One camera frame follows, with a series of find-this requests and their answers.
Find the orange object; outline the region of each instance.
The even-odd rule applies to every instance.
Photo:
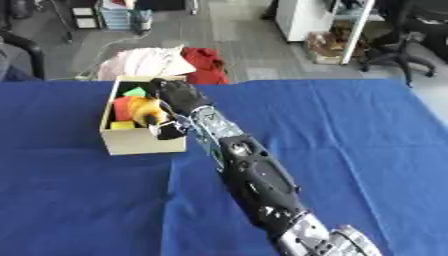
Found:
[[[148,126],[146,116],[153,116],[158,125],[168,121],[168,114],[160,108],[160,99],[131,96],[128,112],[135,122],[144,127]]]

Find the red cloth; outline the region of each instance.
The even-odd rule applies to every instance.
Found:
[[[197,69],[187,75],[190,84],[229,84],[224,61],[215,50],[185,47],[182,57]]]

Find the chair leg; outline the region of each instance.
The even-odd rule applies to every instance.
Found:
[[[393,61],[396,58],[397,58],[396,53],[387,53],[387,54],[378,56],[376,58],[366,60],[365,62],[361,63],[361,71],[367,72],[367,71],[369,71],[369,67],[371,65],[381,64],[382,62],[386,62],[386,61]]]
[[[366,64],[367,65],[381,64],[382,62],[395,60],[395,58],[397,58],[397,54],[396,53],[387,53],[387,54],[384,54],[382,56],[378,56],[378,57],[376,57],[374,59],[368,60],[366,62]]]
[[[406,84],[409,87],[412,87],[412,73],[411,73],[411,68],[409,67],[409,63],[408,63],[407,59],[405,59],[403,57],[398,57],[395,61],[398,63],[398,65],[404,72],[404,75],[406,77]]]
[[[432,64],[431,62],[423,59],[423,58],[419,58],[419,57],[415,57],[415,56],[407,56],[407,61],[410,63],[415,63],[415,64],[419,64],[422,66],[425,66],[429,69],[428,73],[426,73],[426,76],[428,77],[433,77],[436,73],[436,67],[434,66],[434,64]]]

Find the cardboard box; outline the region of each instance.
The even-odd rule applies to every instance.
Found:
[[[147,128],[129,130],[111,130],[110,123],[115,121],[113,101],[126,91],[148,83],[154,77],[120,76],[116,81],[106,103],[100,124],[100,133],[110,155],[131,155],[148,153],[185,152],[186,138],[161,141]],[[166,80],[185,80],[185,77],[162,77]]]

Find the chair wheel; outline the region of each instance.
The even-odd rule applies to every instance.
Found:
[[[434,70],[431,70],[428,73],[426,73],[425,76],[427,76],[427,77],[434,77],[434,76],[436,76],[436,72]]]
[[[369,66],[367,66],[367,65],[362,65],[362,66],[361,66],[361,71],[362,71],[362,72],[369,72],[369,70],[370,70],[370,67],[369,67]]]

